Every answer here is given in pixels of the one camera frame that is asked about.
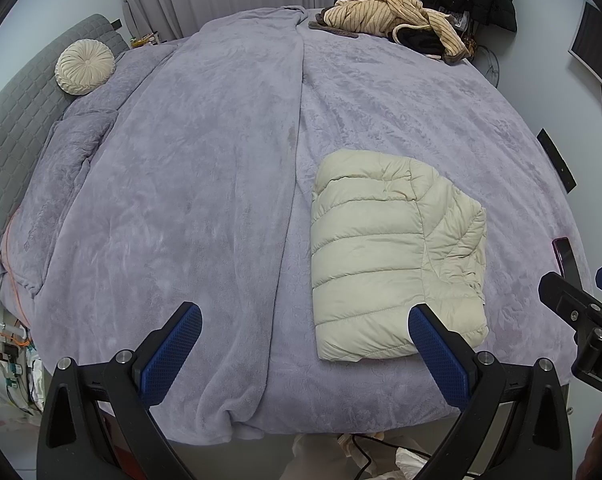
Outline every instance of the screen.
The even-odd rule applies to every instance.
[[[587,2],[570,53],[588,66],[602,82],[602,14]]]

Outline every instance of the orange cable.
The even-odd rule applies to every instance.
[[[17,346],[28,346],[31,343],[31,341],[29,339],[27,341],[24,341],[24,342],[19,342],[16,339],[14,339],[11,335],[4,334],[3,332],[0,332],[0,336],[6,337],[8,339],[11,339],[12,341],[14,341],[14,344],[17,345]]]
[[[16,214],[16,211],[10,217],[10,221],[8,222],[8,227],[7,227],[6,231],[5,231],[5,263],[7,264],[7,271],[8,271],[8,274],[10,276],[10,281],[12,282],[12,289],[14,290],[14,295],[17,298],[18,309],[20,310],[21,314],[23,314],[24,319],[26,320],[26,322],[29,325],[30,322],[28,321],[27,316],[23,312],[23,307],[21,307],[21,304],[20,304],[20,298],[18,297],[18,290],[17,290],[17,287],[16,287],[16,285],[14,283],[14,278],[12,277],[12,270],[10,269],[10,262],[8,261],[8,234],[10,232],[10,224],[12,223],[12,218],[14,218],[15,214]],[[17,346],[28,346],[31,343],[30,339],[26,339],[23,342],[19,342],[16,339],[14,339],[11,335],[5,334],[3,332],[0,332],[0,336],[5,337],[7,339],[10,339]]]
[[[12,276],[12,268],[10,267],[10,260],[8,257],[8,240],[10,239],[10,225],[12,225],[12,219],[14,218],[14,215],[17,213],[17,211],[19,209],[20,209],[20,206],[17,207],[17,210],[14,213],[12,213],[12,216],[10,217],[10,221],[8,222],[8,227],[7,227],[7,229],[5,229],[5,267],[8,271],[8,275],[10,276],[10,282],[12,282],[12,290],[14,291],[14,296],[17,298],[18,310],[23,315],[23,319],[25,319],[25,322],[27,323],[27,325],[30,326],[30,322],[28,321],[28,316],[25,315],[25,313],[23,312],[23,307],[20,304],[20,298],[18,297],[17,286],[14,283],[14,276]]]

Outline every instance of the metal screw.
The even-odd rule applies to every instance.
[[[116,354],[116,362],[121,363],[122,365],[130,361],[132,359],[132,352],[129,350],[122,350],[118,354]]]
[[[56,367],[59,370],[66,370],[72,364],[72,360],[69,357],[61,357],[59,362],[56,364]]]
[[[553,368],[552,361],[550,359],[546,359],[545,357],[541,358],[539,360],[539,368],[545,372],[549,372]]]
[[[476,355],[476,358],[483,365],[491,365],[494,363],[494,356],[490,352],[479,352]]]

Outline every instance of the white wall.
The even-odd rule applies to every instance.
[[[98,13],[120,19],[124,40],[130,33],[123,19],[123,0],[18,0],[0,27],[0,91],[12,76],[54,38]]]
[[[15,73],[54,38],[91,14],[104,15],[110,22],[120,19],[124,40],[130,33],[122,12],[123,0],[18,0],[0,26],[0,91]],[[5,382],[0,371],[0,391]],[[36,433],[25,426],[8,436],[0,433],[0,446],[23,478],[34,478]]]
[[[602,266],[602,105],[598,81],[568,49],[584,0],[514,0],[516,35],[483,28],[478,43],[499,57],[499,90],[534,134],[545,128],[577,187],[568,195],[590,271]],[[596,295],[602,300],[602,292]],[[572,447],[579,464],[602,410],[602,394],[573,381],[569,405]]]

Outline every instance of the beige striped clothing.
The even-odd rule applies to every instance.
[[[324,12],[323,20],[329,27],[383,38],[399,25],[428,28],[443,43],[446,62],[452,63],[469,57],[470,53],[447,16],[438,10],[426,9],[420,0],[338,0]]]

